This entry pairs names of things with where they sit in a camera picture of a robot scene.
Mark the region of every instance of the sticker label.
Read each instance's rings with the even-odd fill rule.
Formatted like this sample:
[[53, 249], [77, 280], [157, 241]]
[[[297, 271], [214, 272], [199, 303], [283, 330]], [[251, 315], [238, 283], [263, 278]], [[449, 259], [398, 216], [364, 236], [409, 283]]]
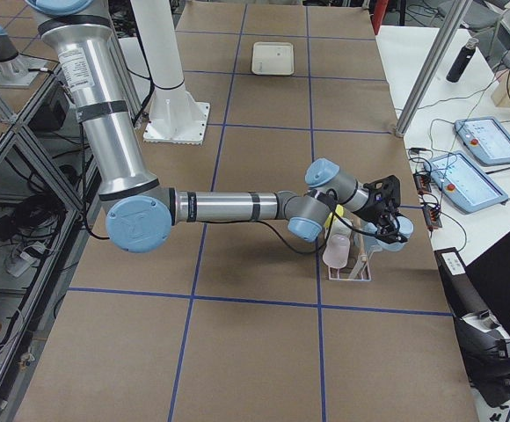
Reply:
[[59, 56], [63, 74], [71, 91], [95, 86], [89, 63], [82, 48], [73, 48]]
[[454, 252], [443, 253], [441, 255], [452, 275], [466, 274], [462, 262], [460, 262], [460, 259], [458, 259]]

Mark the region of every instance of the black bottle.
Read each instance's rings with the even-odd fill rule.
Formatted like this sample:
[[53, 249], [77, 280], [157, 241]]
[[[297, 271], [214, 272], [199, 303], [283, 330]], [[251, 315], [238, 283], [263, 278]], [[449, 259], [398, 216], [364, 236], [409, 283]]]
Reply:
[[460, 49], [455, 62], [448, 71], [447, 80], [449, 82], [458, 82], [458, 79], [460, 79], [460, 76], [463, 75], [466, 66], [470, 63], [470, 59], [474, 53], [476, 53], [476, 46], [478, 42], [479, 41], [476, 38], [470, 38], [466, 45]]

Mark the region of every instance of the white pillar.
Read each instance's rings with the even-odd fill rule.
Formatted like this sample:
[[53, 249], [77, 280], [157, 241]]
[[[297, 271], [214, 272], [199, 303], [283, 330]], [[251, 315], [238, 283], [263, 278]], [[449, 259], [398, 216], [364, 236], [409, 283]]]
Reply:
[[131, 0], [156, 91], [143, 139], [201, 144], [210, 104], [187, 92], [169, 0]]

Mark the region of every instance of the white table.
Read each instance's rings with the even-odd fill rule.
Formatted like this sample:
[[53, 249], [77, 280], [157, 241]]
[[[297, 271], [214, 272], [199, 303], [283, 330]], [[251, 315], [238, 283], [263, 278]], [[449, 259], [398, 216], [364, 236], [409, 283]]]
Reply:
[[[404, 108], [405, 101], [426, 59], [437, 31], [436, 28], [382, 26], [377, 36], [384, 70], [390, 83], [390, 94], [397, 113], [400, 113], [401, 109]], [[490, 85], [493, 80], [493, 73], [479, 52], [473, 56], [462, 78], [457, 83], [452, 84], [445, 78], [458, 51], [469, 37], [470, 35], [466, 30], [459, 30], [456, 33], [421, 106], [431, 105], [445, 98], [467, 97]], [[498, 83], [494, 82], [483, 94], [478, 93], [468, 99], [453, 99], [418, 110], [404, 137], [406, 148], [432, 148], [428, 130], [434, 119], [455, 121], [467, 117], [494, 116], [500, 121], [510, 120], [510, 108], [498, 108], [492, 102], [491, 95], [497, 86]], [[504, 123], [504, 126], [510, 133], [510, 122]], [[450, 124], [435, 122], [432, 136], [434, 147], [437, 149], [465, 151], [462, 142], [455, 138]], [[435, 156], [438, 155], [441, 155], [441, 153], [435, 152]], [[484, 169], [489, 171], [498, 168], [498, 166], [494, 166]], [[493, 174], [491, 177], [510, 197], [510, 170]], [[434, 193], [440, 198], [440, 192]], [[468, 242], [460, 252], [466, 264], [476, 259], [510, 230], [510, 201], [505, 206], [495, 205], [470, 215], [460, 212], [444, 197], [441, 203], [442, 211], [455, 218], [466, 229]], [[460, 228], [444, 215], [441, 220], [443, 228], [433, 232], [433, 249], [438, 250], [452, 246], [457, 249], [461, 248], [464, 235]], [[474, 391], [474, 396], [477, 399], [477, 411], [480, 420], [488, 420], [496, 412], [502, 413], [501, 420], [505, 420], [507, 410], [501, 411], [488, 407], [476, 391]]]

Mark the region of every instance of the cardboard floor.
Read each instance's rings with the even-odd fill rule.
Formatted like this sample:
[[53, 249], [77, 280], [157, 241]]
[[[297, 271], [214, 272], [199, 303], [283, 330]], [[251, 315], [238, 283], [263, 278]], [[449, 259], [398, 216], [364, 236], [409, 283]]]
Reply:
[[[0, 19], [52, 57], [22, 3]], [[252, 75], [252, 44], [274, 40], [295, 46], [294, 75]], [[201, 147], [142, 144], [163, 185], [302, 194], [324, 156], [399, 176], [416, 232], [369, 283], [328, 281], [258, 224], [181, 223], [145, 255], [90, 239], [15, 420], [476, 421], [368, 14], [187, 2], [178, 44], [212, 108]]]

